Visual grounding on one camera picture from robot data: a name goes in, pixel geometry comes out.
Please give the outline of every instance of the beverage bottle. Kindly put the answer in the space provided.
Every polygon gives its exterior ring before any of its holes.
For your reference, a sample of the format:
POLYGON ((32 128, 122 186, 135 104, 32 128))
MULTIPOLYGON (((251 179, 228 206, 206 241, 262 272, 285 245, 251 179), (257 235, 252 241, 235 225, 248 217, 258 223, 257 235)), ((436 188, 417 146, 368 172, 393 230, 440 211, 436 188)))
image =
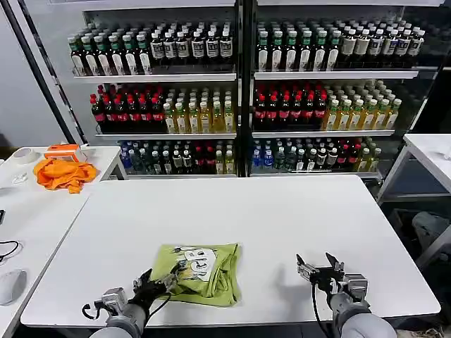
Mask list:
POLYGON ((323 126, 321 128, 322 130, 333 130, 333 126, 335 124, 335 121, 337 120, 338 104, 338 100, 331 101, 328 112, 323 119, 323 126))
POLYGON ((326 54, 326 44, 327 32, 325 30, 320 30, 318 32, 318 37, 316 38, 316 45, 313 48, 313 71, 318 72, 323 67, 324 55, 326 54))
POLYGON ((337 157, 338 157, 338 151, 335 147, 332 147, 327 154, 327 159, 326 159, 326 168, 327 169, 333 168, 333 166, 337 162, 337 157))
POLYGON ((177 126, 178 126, 178 132, 180 134, 186 134, 188 133, 187 123, 186 123, 186 111, 183 105, 178 102, 175 104, 175 110, 177 112, 177 126))
POLYGON ((200 37, 199 32, 194 32, 194 39, 191 41, 192 55, 197 64, 203 64, 205 57, 204 40, 200 37))
POLYGON ((302 33, 302 44, 297 52, 299 56, 299 71, 305 72, 309 69, 309 59, 310 59, 310 38, 311 31, 305 30, 302 33))
POLYGON ((370 159, 369 149, 364 148, 362 150, 362 157, 357 160, 354 165, 354 171, 358 173, 362 173, 366 171, 366 165, 368 164, 368 160, 370 159))
POLYGON ((190 47, 183 32, 177 33, 177 42, 175 43, 178 55, 178 63, 180 65, 188 64, 190 60, 190 47))
POLYGON ((163 174, 163 170, 161 168, 162 163, 157 150, 152 151, 152 164, 154 166, 155 175, 163 174))
POLYGON ((280 30, 274 32, 274 41, 270 48, 271 51, 271 71, 278 72, 280 67, 280 61, 282 59, 282 36, 283 33, 280 30))
POLYGON ((285 48, 285 72, 292 72, 295 67, 296 59, 296 36, 297 32, 291 30, 288 32, 288 45, 285 48))
POLYGON ((149 46, 147 45, 146 36, 145 35, 137 35, 136 40, 138 41, 138 47, 140 48, 138 54, 140 55, 142 69, 145 75, 152 74, 152 65, 151 65, 151 51, 149 50, 149 46))
POLYGON ((312 171, 315 168, 315 164, 316 164, 316 153, 317 150, 315 148, 313 148, 313 145, 311 147, 309 147, 309 156, 307 158, 307 169, 306 171, 312 171))
POLYGON ((268 32, 260 32, 260 40, 257 45, 257 68, 259 72, 266 72, 268 66, 268 32))
POLYGON ((282 104, 280 105, 279 117, 278 117, 278 129, 286 130, 288 126, 288 115, 290 114, 290 96, 286 94, 283 97, 282 104))
POLYGON ((330 42, 330 47, 328 48, 328 57, 326 64, 326 71, 330 72, 335 68, 335 63, 338 57, 338 45, 340 43, 341 31, 334 30, 332 33, 332 40, 330 42))
POLYGON ((225 132, 224 117, 221 111, 221 102, 213 102, 213 130, 215 133, 225 132))
POLYGON ((337 154, 337 165, 339 169, 343 169, 346 166, 346 158, 347 158, 347 149, 349 146, 347 144, 343 144, 337 154))
POLYGON ((74 65, 74 75, 75 76, 86 76, 89 71, 89 65, 87 64, 85 54, 82 52, 80 45, 75 37, 68 38, 70 47, 70 58, 72 59, 74 65))
POLYGON ((313 91, 310 91, 310 93, 307 96, 307 100, 304 102, 304 107, 302 107, 301 110, 301 124, 308 125, 310 123, 310 119, 313 116, 313 98, 314 93, 313 91))
POLYGON ((171 108, 170 104, 164 104, 164 115, 165 115, 165 121, 166 121, 166 127, 168 128, 169 134, 176 134, 178 133, 178 124, 174 122, 174 112, 171 108))
POLYGON ((271 95, 271 101, 268 104, 268 108, 266 109, 265 115, 264 124, 266 130, 275 129, 276 117, 277 117, 277 97, 275 95, 271 95))
POLYGON ((357 126, 358 130, 370 130, 371 125, 374 119, 374 114, 376 112, 376 105, 378 104, 377 100, 371 99, 368 102, 368 106, 366 109, 362 111, 362 116, 360 118, 360 122, 357 126))
POLYGON ((316 167, 315 169, 317 170, 322 170, 324 168, 324 163, 326 162, 326 149, 325 148, 320 148, 318 150, 318 153, 316 155, 316 167))

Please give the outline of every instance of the orange object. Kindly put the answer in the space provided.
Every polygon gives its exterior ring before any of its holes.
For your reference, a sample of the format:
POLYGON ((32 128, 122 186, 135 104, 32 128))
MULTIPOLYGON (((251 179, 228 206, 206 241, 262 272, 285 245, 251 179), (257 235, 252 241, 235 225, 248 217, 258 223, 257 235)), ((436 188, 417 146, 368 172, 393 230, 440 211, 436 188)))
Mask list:
POLYGON ((33 173, 37 177, 37 183, 49 190, 68 188, 71 194, 78 194, 83 182, 91 182, 96 177, 97 169, 85 162, 48 158, 39 162, 33 173))

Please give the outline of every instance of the computer mouse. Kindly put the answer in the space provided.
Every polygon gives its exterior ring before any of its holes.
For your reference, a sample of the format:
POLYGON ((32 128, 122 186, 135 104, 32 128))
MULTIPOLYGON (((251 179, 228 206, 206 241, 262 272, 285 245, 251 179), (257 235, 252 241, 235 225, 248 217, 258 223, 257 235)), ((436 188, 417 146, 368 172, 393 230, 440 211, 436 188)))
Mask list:
POLYGON ((23 270, 0 275, 0 305, 6 306, 19 298, 26 284, 27 273, 23 270))

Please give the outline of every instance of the cable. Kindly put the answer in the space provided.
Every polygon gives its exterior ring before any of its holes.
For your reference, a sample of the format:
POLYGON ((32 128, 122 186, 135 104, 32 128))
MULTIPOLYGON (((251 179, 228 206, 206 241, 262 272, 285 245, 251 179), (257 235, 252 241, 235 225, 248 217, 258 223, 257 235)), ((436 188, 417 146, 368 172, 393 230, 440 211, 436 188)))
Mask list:
POLYGON ((321 329, 321 331, 323 331, 324 335, 325 335, 327 338, 332 338, 331 336, 329 336, 329 334, 327 333, 326 329, 323 327, 323 325, 321 324, 321 321, 319 320, 318 309, 316 308, 315 288, 316 288, 316 284, 312 284, 312 285, 311 285, 311 299, 313 300, 313 309, 314 309, 314 311, 315 311, 316 321, 317 321, 317 323, 318 323, 319 328, 321 329))
POLYGON ((14 247, 13 250, 9 251, 8 253, 5 253, 4 255, 0 255, 0 262, 2 262, 5 257, 11 255, 19 247, 19 242, 17 242, 17 241, 0 242, 0 244, 11 244, 11 243, 14 243, 16 246, 14 247))

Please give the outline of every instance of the bottle label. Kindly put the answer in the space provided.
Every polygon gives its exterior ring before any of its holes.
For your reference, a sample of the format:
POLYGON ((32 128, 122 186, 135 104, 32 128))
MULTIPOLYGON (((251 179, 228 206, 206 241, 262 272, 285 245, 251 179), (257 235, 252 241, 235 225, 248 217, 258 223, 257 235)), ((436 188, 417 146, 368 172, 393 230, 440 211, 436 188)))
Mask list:
POLYGON ((326 70, 330 72, 335 67, 335 62, 337 62, 338 49, 331 49, 329 51, 329 57, 327 59, 326 70))
POLYGON ((358 114, 353 115, 351 118, 349 130, 356 130, 357 124, 359 123, 359 121, 360 121, 360 115, 358 115, 358 114))
POLYGON ((164 163, 164 169, 166 170, 167 175, 172 174, 172 167, 170 163, 164 163))
POLYGON ((205 55, 204 42, 203 41, 192 41, 192 55, 195 58, 203 58, 205 55))
POLYGON ((335 119, 337 118, 337 115, 329 115, 329 118, 327 119, 326 124, 326 130, 332 130, 333 124, 335 123, 335 119))
POLYGON ((309 58, 310 58, 310 50, 305 49, 304 51, 301 51, 301 58, 299 60, 299 71, 305 72, 307 70, 307 66, 309 64, 309 58))
POLYGON ((166 58, 175 58, 177 56, 175 53, 175 42, 164 42, 163 45, 166 58))
POLYGON ((354 54, 365 55, 366 50, 368 49, 368 45, 369 39, 357 39, 354 54))
POLYGON ((99 55, 99 62, 104 70, 105 76, 112 75, 110 64, 108 63, 108 59, 105 55, 99 55))
POLYGON ((409 48, 409 43, 410 39, 399 39, 395 50, 395 54, 398 56, 405 55, 407 53, 407 49, 409 48))
POLYGON ((351 55, 354 51, 356 39, 343 39, 343 45, 341 46, 341 52, 345 55, 351 55))
POLYGON ((307 171, 312 171, 313 168, 315 168, 315 162, 309 162, 309 164, 307 164, 307 171))
POLYGON ((152 56, 156 60, 160 60, 164 57, 163 42, 159 42, 157 44, 151 43, 150 50, 152 51, 152 56))
POLYGON ((392 114, 387 121, 387 125, 385 126, 386 129, 392 129, 393 125, 395 124, 397 118, 397 114, 392 114))
POLYGON ((259 51, 259 72, 266 72, 267 60, 268 60, 268 51, 259 51))
POLYGON ((279 51, 279 50, 273 51, 273 62, 271 65, 271 70, 273 72, 277 72, 279 70, 281 57, 282 57, 282 51, 279 51))
POLYGON ((218 175, 222 175, 223 174, 223 164, 222 163, 217 163, 216 164, 216 172, 218 173, 218 175))
POLYGON ((220 41, 221 57, 230 58, 232 56, 232 41, 220 41))
POLYGON ((175 43, 175 46, 177 47, 177 54, 179 58, 189 58, 190 57, 190 48, 188 46, 188 41, 179 42, 177 41, 175 43))
POLYGON ((338 130, 346 130, 347 119, 350 118, 348 114, 341 115, 340 124, 338 125, 338 130))
POLYGON ((96 58, 92 55, 86 55, 86 61, 89 65, 89 68, 91 69, 93 76, 99 76, 100 72, 99 68, 97 67, 96 58))
POLYGON ((140 60, 141 60, 142 68, 144 69, 144 74, 151 75, 152 67, 150 66, 149 55, 147 55, 147 53, 141 53, 140 60))
POLYGON ((116 66, 118 75, 125 75, 124 65, 122 64, 122 58, 119 54, 113 54, 113 62, 116 66))
POLYGON ((226 116, 225 117, 225 132, 232 132, 233 129, 233 117, 226 116))
POLYGON ((373 114, 369 114, 369 115, 367 115, 365 117, 365 121, 364 121, 364 125, 362 127, 362 130, 368 130, 369 129, 369 127, 371 125, 371 122, 373 121, 373 117, 374 117, 373 114))
POLYGON ((209 58, 215 58, 219 55, 219 43, 217 40, 206 42, 206 54, 209 58))
POLYGON ((374 123, 374 128, 375 130, 381 130, 382 129, 382 123, 385 120, 385 114, 379 114, 377 119, 376 119, 376 123, 374 123))
POLYGON ((288 51, 287 52, 287 62, 285 63, 285 72, 291 72, 293 70, 293 66, 295 65, 295 57, 296 51, 288 51))
POLYGON ((382 48, 383 39, 371 39, 368 47, 368 55, 379 55, 382 48))
POLYGON ((191 132, 197 134, 197 118, 190 118, 191 132))
POLYGON ((410 56, 417 56, 420 52, 421 45, 423 44, 424 39, 413 39, 410 42, 409 49, 407 50, 407 54, 410 56))
POLYGON ((138 75, 138 69, 136 67, 135 56, 133 54, 127 53, 125 55, 125 58, 127 59, 128 67, 130 69, 130 74, 138 75))
POLYGON ((203 134, 209 134, 210 133, 210 121, 208 118, 202 118, 201 119, 202 124, 202 133, 203 134))
POLYGON ((323 64, 323 59, 324 59, 324 54, 326 54, 324 49, 318 49, 316 51, 315 61, 313 62, 313 71, 314 72, 318 72, 319 70, 321 70, 321 66, 323 64))
POLYGON ((78 55, 72 56, 72 62, 75 66, 77 76, 86 76, 85 67, 83 67, 82 59, 78 55))
POLYGON ((173 134, 175 132, 174 120, 172 118, 166 119, 166 126, 168 127, 169 134, 173 134))

